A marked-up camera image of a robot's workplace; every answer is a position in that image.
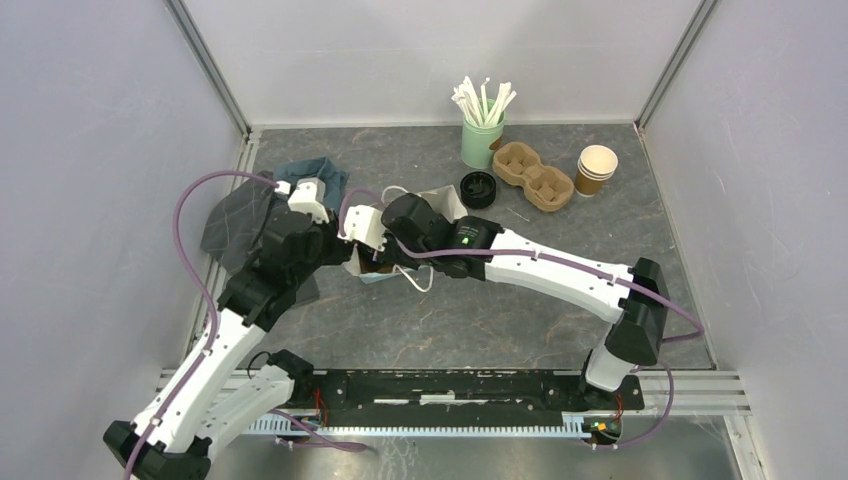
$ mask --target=green cup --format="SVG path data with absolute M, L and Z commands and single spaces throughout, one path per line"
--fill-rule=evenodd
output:
M 494 99 L 489 99 L 489 108 L 495 105 Z M 492 166 L 495 150 L 500 148 L 503 138 L 505 114 L 501 114 L 498 124 L 490 128 L 480 128 L 468 123 L 463 116 L 462 121 L 462 161 L 471 168 L 484 169 Z

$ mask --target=white straw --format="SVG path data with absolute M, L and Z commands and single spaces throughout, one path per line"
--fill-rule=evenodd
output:
M 497 125 L 506 107 L 517 95 L 516 92 L 512 91 L 511 82 L 502 83 L 498 87 L 498 95 L 492 102 L 492 107 L 489 108 L 489 97 L 486 95 L 486 84 L 489 83 L 489 80 L 489 77 L 486 77 L 486 80 L 480 84 L 480 97 L 478 98 L 474 84 L 466 76 L 462 83 L 454 87 L 454 94 L 451 97 L 451 100 L 462 111 L 465 121 L 480 128 L 491 128 Z
M 486 98 L 486 84 L 489 83 L 489 77 L 486 81 L 480 84 L 480 106 L 483 107 L 483 117 L 489 116 L 489 100 Z

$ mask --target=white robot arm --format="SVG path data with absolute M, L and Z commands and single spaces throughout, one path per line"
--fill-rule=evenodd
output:
M 537 244 L 482 218 L 448 221 L 414 194 L 398 198 L 383 212 L 358 206 L 337 219 L 321 204 L 320 180 L 302 180 L 293 190 L 280 182 L 277 193 L 288 197 L 291 211 L 269 219 L 261 251 L 228 281 L 218 301 L 219 328 L 212 331 L 207 325 L 204 331 L 204 339 L 214 335 L 211 347 L 198 342 L 167 387 L 131 423 L 114 422 L 104 435 L 116 458 L 122 464 L 131 460 L 133 473 L 143 480 L 204 478 L 215 457 L 252 422 L 275 407 L 309 399 L 316 382 L 342 382 L 344 388 L 338 391 L 347 390 L 347 398 L 361 394 L 350 391 L 362 378 L 376 381 L 378 374 L 368 372 L 356 374 L 364 377 L 353 371 L 317 375 L 311 365 L 283 351 L 272 355 L 251 381 L 213 405 L 237 364 L 294 303 L 301 282 L 323 265 L 357 261 L 358 255 L 410 268 L 429 265 L 454 278 L 523 286 L 583 307 L 609 323 L 579 377 L 521 373 L 532 378 L 526 382 L 528 391 L 513 392 L 515 396 L 533 398 L 539 384 L 550 384 L 546 392 L 561 392 L 562 398 L 539 400 L 551 411 L 604 409 L 625 379 L 638 382 L 629 376 L 635 366 L 657 362 L 665 307 L 624 286 L 637 284 L 666 294 L 659 267 L 649 260 L 640 259 L 633 267 L 606 264 Z M 339 228 L 340 222 L 345 228 Z M 440 374 L 427 375 L 436 379 Z M 511 385 L 520 384 L 516 378 Z M 425 380 L 417 382 L 420 386 Z M 638 391 L 631 386 L 629 391 Z M 161 413 L 169 397 L 171 403 Z M 634 408 L 643 405 L 637 397 L 629 400 Z

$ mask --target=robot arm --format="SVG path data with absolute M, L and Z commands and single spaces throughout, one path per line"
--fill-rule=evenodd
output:
M 339 235 L 339 220 L 321 205 L 323 183 L 319 180 L 302 180 L 294 190 L 281 182 L 277 192 L 289 195 L 291 211 L 268 220 L 262 248 L 227 282 L 218 301 L 220 328 L 211 348 L 198 342 L 167 387 L 132 423 L 114 422 L 104 435 L 113 454 L 125 464 L 144 430 L 155 427 L 133 469 L 143 480 L 204 478 L 211 461 L 248 425 L 304 395 L 299 390 L 308 387 L 295 381 L 302 377 L 301 366 L 290 358 L 272 356 L 250 382 L 212 405 L 238 362 L 294 304 L 299 285 L 319 267 L 358 261 L 358 255 L 411 268 L 429 265 L 453 278 L 520 285 L 589 310 L 610 324 L 601 345 L 590 354 L 581 380 L 600 392 L 616 391 L 634 366 L 657 363 L 664 307 L 615 282 L 541 257 L 564 258 L 665 295 L 659 267 L 649 260 L 639 259 L 628 267 L 569 255 L 479 217 L 448 221 L 414 194 L 398 198 L 384 212 L 366 206 L 351 208 L 344 233 Z M 533 254 L 479 255 L 468 253 L 469 249 Z M 424 258 L 444 250 L 458 254 Z M 207 325 L 204 335 L 210 334 Z M 189 365 L 200 356 L 205 357 L 203 362 L 190 371 Z M 155 418 L 160 402 L 174 389 L 179 390 L 174 402 L 161 418 Z

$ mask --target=blue cloth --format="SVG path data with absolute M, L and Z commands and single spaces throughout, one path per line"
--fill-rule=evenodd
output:
M 295 185 L 303 178 L 318 178 L 324 182 L 324 206 L 339 211 L 342 206 L 345 185 L 350 173 L 339 170 L 327 157 L 299 160 L 274 169 L 274 180 Z

